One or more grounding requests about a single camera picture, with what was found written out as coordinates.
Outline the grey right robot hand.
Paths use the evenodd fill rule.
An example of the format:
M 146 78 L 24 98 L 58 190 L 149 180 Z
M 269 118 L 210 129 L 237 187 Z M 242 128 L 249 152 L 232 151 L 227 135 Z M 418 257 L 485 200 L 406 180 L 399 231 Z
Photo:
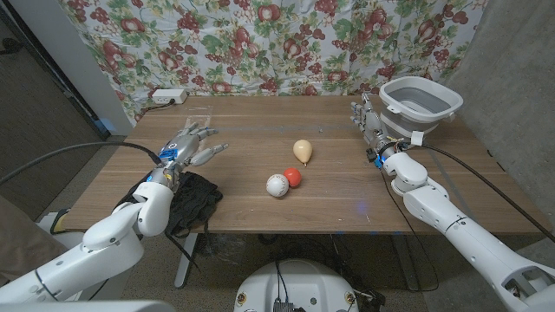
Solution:
M 369 162 L 377 168 L 382 168 L 387 158 L 396 153 L 397 139 L 392 139 L 386 130 L 385 124 L 373 108 L 368 93 L 362 93 L 362 102 L 351 102 L 350 109 L 353 113 L 350 120 L 361 131 L 364 140 L 369 145 L 366 150 Z

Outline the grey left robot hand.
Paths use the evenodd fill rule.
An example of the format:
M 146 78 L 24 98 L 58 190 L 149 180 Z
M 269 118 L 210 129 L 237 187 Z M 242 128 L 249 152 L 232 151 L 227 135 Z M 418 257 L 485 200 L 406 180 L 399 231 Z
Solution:
M 146 182 L 175 189 L 180 180 L 180 173 L 186 167 L 202 166 L 229 146 L 224 143 L 200 151 L 199 147 L 203 140 L 216 133 L 218 133 L 216 129 L 199 127 L 198 123 L 179 130 L 160 150 L 161 163 L 150 172 Z

